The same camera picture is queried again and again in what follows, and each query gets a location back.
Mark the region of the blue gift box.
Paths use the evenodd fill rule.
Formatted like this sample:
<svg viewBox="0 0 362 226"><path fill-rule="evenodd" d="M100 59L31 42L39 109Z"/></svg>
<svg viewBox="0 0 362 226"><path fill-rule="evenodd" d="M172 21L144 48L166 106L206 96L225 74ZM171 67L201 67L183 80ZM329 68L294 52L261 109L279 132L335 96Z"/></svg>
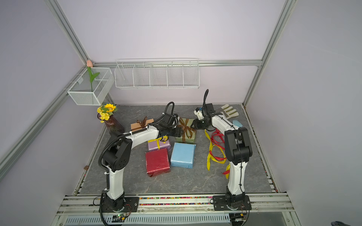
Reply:
<svg viewBox="0 0 362 226"><path fill-rule="evenodd" d="M195 144L174 143L171 155L171 166L192 169L195 149Z"/></svg>

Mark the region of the red gift box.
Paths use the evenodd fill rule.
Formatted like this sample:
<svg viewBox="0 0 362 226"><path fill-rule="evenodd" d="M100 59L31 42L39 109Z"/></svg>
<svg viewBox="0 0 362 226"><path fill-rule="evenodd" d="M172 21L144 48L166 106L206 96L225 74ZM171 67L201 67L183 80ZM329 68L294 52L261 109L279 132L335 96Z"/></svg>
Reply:
<svg viewBox="0 0 362 226"><path fill-rule="evenodd" d="M146 171L149 177L155 177L171 171L166 148L147 152Z"/></svg>

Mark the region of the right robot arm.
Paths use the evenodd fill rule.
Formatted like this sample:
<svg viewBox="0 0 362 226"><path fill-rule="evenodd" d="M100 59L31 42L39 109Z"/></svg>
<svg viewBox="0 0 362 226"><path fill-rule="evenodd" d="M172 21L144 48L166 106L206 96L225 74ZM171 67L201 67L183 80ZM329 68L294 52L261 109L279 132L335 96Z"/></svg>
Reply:
<svg viewBox="0 0 362 226"><path fill-rule="evenodd" d="M192 123L193 129L205 130L213 126L224 135L224 153L230 163L226 198L230 202L244 200L245 172L253 154L248 129L231 123L222 113L217 113L212 104L203 104L194 114L197 119Z"/></svg>

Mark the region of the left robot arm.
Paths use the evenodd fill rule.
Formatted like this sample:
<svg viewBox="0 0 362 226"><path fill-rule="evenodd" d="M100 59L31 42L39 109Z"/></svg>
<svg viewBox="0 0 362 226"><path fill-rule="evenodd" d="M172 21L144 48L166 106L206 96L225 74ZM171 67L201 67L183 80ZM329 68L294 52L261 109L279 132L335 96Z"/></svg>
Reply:
<svg viewBox="0 0 362 226"><path fill-rule="evenodd" d="M130 160L134 147L160 138L181 137L182 129L178 127L180 117L177 114L163 113L155 122L137 131L130 131L112 139L102 151L98 164L104 168L107 188L103 199L114 205L115 209L124 206L123 172Z"/></svg>

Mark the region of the orange gift box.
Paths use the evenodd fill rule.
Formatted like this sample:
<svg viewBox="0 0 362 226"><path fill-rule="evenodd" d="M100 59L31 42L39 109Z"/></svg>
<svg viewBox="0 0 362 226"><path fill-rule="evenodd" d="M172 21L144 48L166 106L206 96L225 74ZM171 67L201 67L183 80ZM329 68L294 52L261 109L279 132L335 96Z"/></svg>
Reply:
<svg viewBox="0 0 362 226"><path fill-rule="evenodd" d="M138 120L136 123L131 124L131 131L136 132L146 128L149 124L153 123L154 119L148 119L145 117L142 121Z"/></svg>

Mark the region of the white gardening glove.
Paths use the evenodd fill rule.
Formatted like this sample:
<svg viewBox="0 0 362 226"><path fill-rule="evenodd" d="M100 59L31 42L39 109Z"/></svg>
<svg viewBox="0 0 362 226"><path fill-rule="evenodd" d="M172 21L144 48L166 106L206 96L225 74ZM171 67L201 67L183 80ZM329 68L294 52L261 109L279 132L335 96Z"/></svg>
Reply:
<svg viewBox="0 0 362 226"><path fill-rule="evenodd" d="M216 109L216 112L222 113L226 119L231 119L239 116L237 109L229 104L223 105L220 108Z"/></svg>

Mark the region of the light blue garden trowel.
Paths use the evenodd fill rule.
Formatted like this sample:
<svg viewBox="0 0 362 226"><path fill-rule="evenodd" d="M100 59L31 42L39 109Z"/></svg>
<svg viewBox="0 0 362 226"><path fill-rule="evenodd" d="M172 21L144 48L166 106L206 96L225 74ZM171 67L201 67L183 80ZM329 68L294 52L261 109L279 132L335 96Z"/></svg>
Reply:
<svg viewBox="0 0 362 226"><path fill-rule="evenodd" d="M237 126L239 128L243 127L243 124L241 122L239 122L238 120L233 120L232 123L234 126Z"/></svg>

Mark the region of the dark glass vase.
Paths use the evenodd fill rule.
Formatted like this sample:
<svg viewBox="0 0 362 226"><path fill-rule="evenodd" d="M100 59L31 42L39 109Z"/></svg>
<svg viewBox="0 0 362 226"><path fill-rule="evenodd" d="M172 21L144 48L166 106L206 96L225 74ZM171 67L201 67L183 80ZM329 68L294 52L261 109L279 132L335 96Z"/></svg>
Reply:
<svg viewBox="0 0 362 226"><path fill-rule="evenodd" d="M101 123L104 123L106 125L108 132L111 136L119 136L125 132L124 127L113 115L109 117L102 117L101 114L98 113L97 117L101 121Z"/></svg>

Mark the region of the yellow sunflower bouquet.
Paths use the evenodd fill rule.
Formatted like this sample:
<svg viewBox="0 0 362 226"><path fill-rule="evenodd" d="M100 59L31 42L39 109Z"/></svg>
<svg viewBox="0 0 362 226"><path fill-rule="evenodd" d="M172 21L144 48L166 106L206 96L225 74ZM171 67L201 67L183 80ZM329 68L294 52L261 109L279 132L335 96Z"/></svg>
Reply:
<svg viewBox="0 0 362 226"><path fill-rule="evenodd" d="M117 111L117 106L114 104L101 105L97 109L97 118L101 123L108 121L110 117Z"/></svg>

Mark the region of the small white mesh basket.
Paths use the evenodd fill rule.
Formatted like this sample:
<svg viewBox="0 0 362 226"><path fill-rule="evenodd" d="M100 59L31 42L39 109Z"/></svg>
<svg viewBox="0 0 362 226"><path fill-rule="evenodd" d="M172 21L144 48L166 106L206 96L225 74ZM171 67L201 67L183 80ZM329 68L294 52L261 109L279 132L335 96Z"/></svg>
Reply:
<svg viewBox="0 0 362 226"><path fill-rule="evenodd" d="M86 67L67 92L77 105L100 106L113 103L109 92L114 83L110 68Z"/></svg>

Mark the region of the artificial pink tulip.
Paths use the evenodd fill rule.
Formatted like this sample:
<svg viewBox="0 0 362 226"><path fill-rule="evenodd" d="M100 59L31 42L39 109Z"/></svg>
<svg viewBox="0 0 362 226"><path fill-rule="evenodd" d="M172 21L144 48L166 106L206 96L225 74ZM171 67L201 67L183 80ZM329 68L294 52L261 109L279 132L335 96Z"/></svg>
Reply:
<svg viewBox="0 0 362 226"><path fill-rule="evenodd" d="M99 72L97 73L93 73L92 72L92 68L93 68L93 63L91 60L87 60L86 62L86 66L87 66L87 72L88 72L88 75L89 75L89 81L90 81L90 89L91 89L91 92L93 92L93 81L99 76Z"/></svg>

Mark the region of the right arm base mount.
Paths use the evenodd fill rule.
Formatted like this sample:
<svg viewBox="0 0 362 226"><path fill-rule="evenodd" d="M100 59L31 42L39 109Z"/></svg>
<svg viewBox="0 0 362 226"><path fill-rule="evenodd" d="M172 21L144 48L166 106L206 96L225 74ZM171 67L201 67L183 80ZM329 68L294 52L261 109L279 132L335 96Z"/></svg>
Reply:
<svg viewBox="0 0 362 226"><path fill-rule="evenodd" d="M249 196L241 195L214 195L210 199L215 211L249 211L252 209Z"/></svg>

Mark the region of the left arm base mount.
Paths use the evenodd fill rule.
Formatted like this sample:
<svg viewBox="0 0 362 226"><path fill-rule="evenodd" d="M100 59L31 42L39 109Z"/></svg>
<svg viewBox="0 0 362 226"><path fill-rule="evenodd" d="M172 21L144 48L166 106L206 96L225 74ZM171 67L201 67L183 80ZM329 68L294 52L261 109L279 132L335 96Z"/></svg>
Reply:
<svg viewBox="0 0 362 226"><path fill-rule="evenodd" d="M102 213L137 212L140 198L137 196L125 197L122 194L113 200L106 193L102 194L100 208Z"/></svg>

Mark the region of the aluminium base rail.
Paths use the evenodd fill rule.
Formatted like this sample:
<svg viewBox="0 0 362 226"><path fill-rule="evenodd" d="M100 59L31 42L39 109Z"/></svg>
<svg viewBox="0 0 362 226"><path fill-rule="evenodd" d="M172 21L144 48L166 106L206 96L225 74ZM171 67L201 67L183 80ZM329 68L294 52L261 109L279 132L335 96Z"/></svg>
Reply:
<svg viewBox="0 0 362 226"><path fill-rule="evenodd" d="M52 222L53 226L133 226L217 224L249 226L258 217L273 225L300 221L286 193L249 194L245 202L228 206L222 194L127 195L126 207L112 211L100 205L99 196L67 196Z"/></svg>

